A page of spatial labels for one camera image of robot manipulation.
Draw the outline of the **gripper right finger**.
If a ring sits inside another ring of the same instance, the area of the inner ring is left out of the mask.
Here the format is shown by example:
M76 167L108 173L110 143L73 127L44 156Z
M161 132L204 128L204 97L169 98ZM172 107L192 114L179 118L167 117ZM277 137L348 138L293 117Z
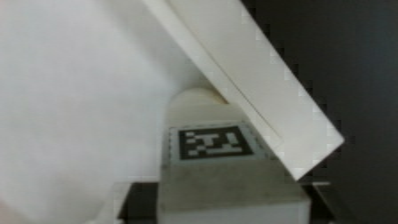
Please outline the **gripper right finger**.
M302 189L311 199L309 224L343 224L330 185L327 183L304 183Z

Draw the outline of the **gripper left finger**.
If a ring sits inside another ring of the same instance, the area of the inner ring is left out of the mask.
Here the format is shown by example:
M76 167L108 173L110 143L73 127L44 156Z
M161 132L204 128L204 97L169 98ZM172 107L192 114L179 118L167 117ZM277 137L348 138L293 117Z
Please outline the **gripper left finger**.
M158 183L117 183L103 207L103 224L158 224Z

